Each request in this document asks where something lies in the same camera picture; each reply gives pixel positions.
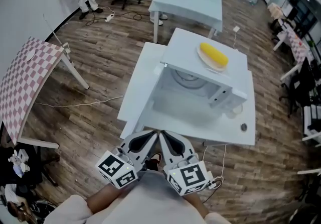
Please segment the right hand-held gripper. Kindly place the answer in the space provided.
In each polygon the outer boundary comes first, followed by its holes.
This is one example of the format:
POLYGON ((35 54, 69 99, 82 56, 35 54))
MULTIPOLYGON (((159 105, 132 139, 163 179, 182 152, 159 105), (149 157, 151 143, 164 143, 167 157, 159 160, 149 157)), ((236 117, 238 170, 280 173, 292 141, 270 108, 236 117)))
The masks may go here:
POLYGON ((159 141, 165 164, 170 167, 175 159, 183 159, 166 170, 167 181, 180 195, 201 191, 210 182, 204 161, 194 153, 191 142, 174 132, 160 131, 159 141))

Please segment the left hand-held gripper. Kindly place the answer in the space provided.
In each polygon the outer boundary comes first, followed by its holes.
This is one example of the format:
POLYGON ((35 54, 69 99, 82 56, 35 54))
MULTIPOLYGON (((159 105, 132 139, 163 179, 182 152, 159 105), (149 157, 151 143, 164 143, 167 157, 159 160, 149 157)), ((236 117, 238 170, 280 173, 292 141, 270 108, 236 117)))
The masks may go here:
POLYGON ((95 167, 111 185, 122 189, 138 179, 138 172, 151 156, 157 141, 156 131, 147 130, 131 134, 123 140, 120 147, 106 151, 95 167), (136 158, 130 158, 125 152, 136 153, 136 158))

